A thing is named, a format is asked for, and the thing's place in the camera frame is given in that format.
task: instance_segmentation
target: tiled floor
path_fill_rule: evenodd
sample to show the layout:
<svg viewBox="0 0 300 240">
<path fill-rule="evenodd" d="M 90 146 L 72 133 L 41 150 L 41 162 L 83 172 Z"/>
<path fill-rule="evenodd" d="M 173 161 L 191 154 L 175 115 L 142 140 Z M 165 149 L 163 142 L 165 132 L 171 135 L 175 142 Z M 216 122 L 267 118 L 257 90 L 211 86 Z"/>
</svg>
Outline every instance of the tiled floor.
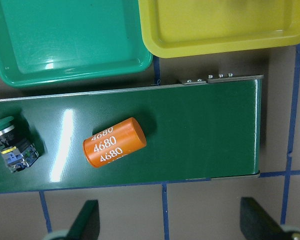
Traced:
<svg viewBox="0 0 300 240">
<path fill-rule="evenodd" d="M 40 240 L 47 233 L 45 217 L 49 217 L 47 225 L 51 225 L 52 230 L 68 229 L 85 200 L 89 199 L 99 200 L 99 239 L 102 240 L 243 240 L 239 227 L 242 196 L 254 197 L 276 221 L 300 227 L 300 88 L 295 136 L 289 136 L 290 126 L 294 123 L 291 121 L 291 102 L 297 97 L 296 91 L 293 96 L 294 76 L 295 83 L 299 79 L 296 47 L 160 58 L 159 61 L 162 84 L 205 78 L 207 74 L 265 74 L 262 83 L 261 177 L 163 183 L 164 191 L 160 184 L 46 191 L 43 203 L 46 202 L 48 215 L 43 211 L 38 192 L 0 194 L 0 239 Z M 8 87 L 0 80 L 0 99 L 60 91 L 104 90 L 113 85 L 117 88 L 150 86 L 154 78 L 154 66 L 151 65 L 145 72 L 136 74 L 22 90 Z M 292 167 L 286 164 L 289 139 L 289 147 L 294 139 Z"/>
</svg>

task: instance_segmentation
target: orange cylinder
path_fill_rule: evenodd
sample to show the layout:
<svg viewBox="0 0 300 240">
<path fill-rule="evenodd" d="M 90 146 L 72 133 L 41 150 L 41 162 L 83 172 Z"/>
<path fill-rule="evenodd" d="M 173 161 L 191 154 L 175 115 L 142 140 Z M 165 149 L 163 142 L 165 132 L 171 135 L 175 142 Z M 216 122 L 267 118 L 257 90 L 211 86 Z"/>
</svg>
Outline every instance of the orange cylinder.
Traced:
<svg viewBox="0 0 300 240">
<path fill-rule="evenodd" d="M 147 140 L 134 117 L 130 117 L 83 141 L 83 152 L 95 168 L 144 148 Z"/>
</svg>

